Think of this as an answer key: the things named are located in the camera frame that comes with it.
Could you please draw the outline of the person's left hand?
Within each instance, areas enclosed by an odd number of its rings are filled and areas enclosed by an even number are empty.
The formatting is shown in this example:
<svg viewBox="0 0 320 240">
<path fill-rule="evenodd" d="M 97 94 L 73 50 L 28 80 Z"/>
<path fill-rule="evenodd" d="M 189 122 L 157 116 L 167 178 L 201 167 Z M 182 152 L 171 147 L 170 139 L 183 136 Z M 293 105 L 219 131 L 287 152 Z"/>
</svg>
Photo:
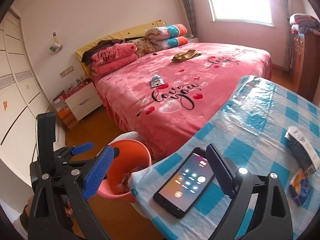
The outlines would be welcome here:
<svg viewBox="0 0 320 240">
<path fill-rule="evenodd" d="M 72 210 L 70 201 L 68 200 L 67 196 L 65 196 L 65 195 L 63 195 L 62 198 L 63 198 L 64 207 L 65 207 L 65 211 L 67 213 L 67 216 L 68 217 L 72 217 L 73 210 Z M 33 199 L 34 199 L 34 195 L 32 195 L 28 199 L 28 202 L 27 202 L 26 206 L 24 207 L 22 214 L 19 217 L 21 227 L 23 228 L 23 230 L 25 232 L 28 232 L 28 219 L 29 219 L 29 215 L 30 215 L 30 212 L 31 212 L 31 206 L 32 206 L 32 203 L 33 203 Z"/>
</svg>

